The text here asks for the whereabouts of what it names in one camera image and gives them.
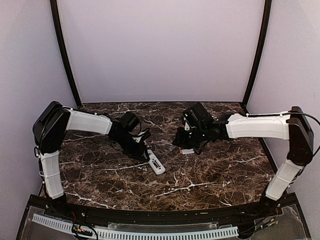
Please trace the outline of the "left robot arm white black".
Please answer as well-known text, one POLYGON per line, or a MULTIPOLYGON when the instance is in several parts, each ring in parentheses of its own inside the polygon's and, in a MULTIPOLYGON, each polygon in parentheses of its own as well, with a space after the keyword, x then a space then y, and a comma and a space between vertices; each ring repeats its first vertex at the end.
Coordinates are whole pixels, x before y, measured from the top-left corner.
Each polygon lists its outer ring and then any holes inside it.
POLYGON ((61 179, 61 160, 67 153, 67 136, 72 132, 90 133, 109 138, 119 145, 124 155, 131 159, 148 161, 146 140, 150 137, 149 128, 141 127, 140 119, 128 111, 121 117, 111 117, 96 112, 87 112, 52 101, 41 113, 32 127, 35 147, 34 155, 39 159, 39 171, 44 181, 45 192, 53 200, 51 210, 60 218, 67 218, 70 206, 62 199, 65 189, 61 179))

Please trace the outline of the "white battery cover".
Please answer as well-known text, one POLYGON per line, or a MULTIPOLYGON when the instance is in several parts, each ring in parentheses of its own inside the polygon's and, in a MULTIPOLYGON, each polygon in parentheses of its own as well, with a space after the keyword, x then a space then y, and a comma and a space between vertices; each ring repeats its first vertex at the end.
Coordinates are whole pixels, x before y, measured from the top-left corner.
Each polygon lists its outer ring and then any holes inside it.
POLYGON ((182 153, 183 155, 188 155, 188 154, 194 154, 195 151, 194 151, 193 148, 192 148, 192 149, 182 149, 182 150, 181 150, 181 153, 182 153))

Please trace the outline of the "black frame post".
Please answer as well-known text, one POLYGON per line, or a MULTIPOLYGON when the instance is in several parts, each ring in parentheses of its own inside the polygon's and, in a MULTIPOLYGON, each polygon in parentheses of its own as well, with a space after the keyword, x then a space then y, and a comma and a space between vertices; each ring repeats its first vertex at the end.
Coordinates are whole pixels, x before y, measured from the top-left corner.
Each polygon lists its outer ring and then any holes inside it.
POLYGON ((247 86, 241 102, 241 105, 244 109, 247 107, 249 103, 251 93, 254 88, 255 80, 258 74, 258 70, 259 70, 259 66, 260 66, 260 62, 261 62, 261 58, 264 50, 265 40, 267 36, 271 8, 272 8, 272 0, 265 0, 256 51, 255 51, 250 75, 248 78, 247 86))
POLYGON ((63 28, 62 28, 61 19, 60 19, 58 1, 50 0, 49 2, 50 2, 50 9, 51 9, 55 35, 56 35, 64 71, 67 77, 67 81, 68 81, 74 102, 76 106, 80 108, 82 106, 82 101, 76 85, 76 81, 73 75, 71 63, 70 63, 68 52, 67 52, 67 47, 64 39, 64 34, 63 34, 63 28))

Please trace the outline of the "black left frame post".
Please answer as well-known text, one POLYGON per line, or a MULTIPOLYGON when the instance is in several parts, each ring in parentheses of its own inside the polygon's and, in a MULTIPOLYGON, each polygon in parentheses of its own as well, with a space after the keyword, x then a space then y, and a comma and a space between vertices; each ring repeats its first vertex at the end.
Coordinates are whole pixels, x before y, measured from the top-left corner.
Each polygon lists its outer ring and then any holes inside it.
POLYGON ((58 1, 50 0, 49 2, 50 2, 50 9, 51 9, 55 35, 56 35, 64 71, 67 77, 67 81, 68 81, 74 102, 76 106, 80 108, 82 106, 82 101, 76 85, 76 81, 73 75, 71 63, 70 63, 68 52, 67 52, 67 47, 64 39, 64 34, 63 34, 63 28, 62 28, 61 19, 60 19, 58 1))

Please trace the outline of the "white remote control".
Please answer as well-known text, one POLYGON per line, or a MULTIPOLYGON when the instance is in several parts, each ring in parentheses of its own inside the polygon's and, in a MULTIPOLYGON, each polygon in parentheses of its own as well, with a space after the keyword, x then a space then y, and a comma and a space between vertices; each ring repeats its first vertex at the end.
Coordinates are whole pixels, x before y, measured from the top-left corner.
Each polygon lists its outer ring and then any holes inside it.
POLYGON ((151 149, 147 150, 148 157, 149 157, 149 165, 153 169, 156 175, 161 175, 166 171, 166 168, 163 166, 163 164, 160 162, 160 160, 156 157, 156 155, 153 153, 151 149))

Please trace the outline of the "black right frame post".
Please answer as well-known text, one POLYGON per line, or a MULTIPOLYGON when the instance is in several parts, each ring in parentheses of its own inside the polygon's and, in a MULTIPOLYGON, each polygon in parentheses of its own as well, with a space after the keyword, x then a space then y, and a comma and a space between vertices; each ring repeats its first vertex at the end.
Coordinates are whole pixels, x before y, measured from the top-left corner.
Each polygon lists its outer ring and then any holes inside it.
POLYGON ((264 50, 265 40, 267 36, 271 8, 272 8, 272 0, 265 0, 256 51, 255 51, 250 75, 248 78, 247 86, 241 102, 241 105, 244 109, 247 107, 249 103, 251 93, 254 88, 255 80, 258 74, 258 70, 259 70, 259 66, 260 66, 260 62, 261 62, 261 58, 264 50))

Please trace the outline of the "black front table rail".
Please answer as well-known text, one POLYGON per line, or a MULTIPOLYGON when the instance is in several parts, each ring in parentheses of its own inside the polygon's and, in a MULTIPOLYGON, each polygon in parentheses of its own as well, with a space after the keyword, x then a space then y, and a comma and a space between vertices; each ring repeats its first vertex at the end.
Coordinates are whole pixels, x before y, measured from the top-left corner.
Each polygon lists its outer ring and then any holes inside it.
POLYGON ((116 210, 100 207, 78 205, 68 202, 50 203, 44 197, 34 197, 32 203, 46 214, 71 218, 91 226, 116 224, 137 225, 183 225, 218 223, 222 225, 252 225, 256 220, 283 213, 280 207, 268 207, 259 202, 190 211, 134 211, 116 210))

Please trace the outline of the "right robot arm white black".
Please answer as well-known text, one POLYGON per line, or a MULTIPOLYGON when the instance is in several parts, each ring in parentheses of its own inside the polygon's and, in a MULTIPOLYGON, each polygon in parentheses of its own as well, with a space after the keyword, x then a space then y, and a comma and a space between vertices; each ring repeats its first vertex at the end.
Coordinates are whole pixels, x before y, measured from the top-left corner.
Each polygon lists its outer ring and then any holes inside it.
POLYGON ((227 112, 213 117, 198 102, 182 112, 182 126, 178 127, 172 143, 184 150, 194 150, 199 155, 209 142, 242 138, 286 141, 287 155, 267 185, 265 198, 255 205, 255 213, 266 217, 274 210, 274 202, 282 197, 320 151, 314 147, 315 134, 309 119, 319 123, 317 118, 298 106, 275 113, 227 112))

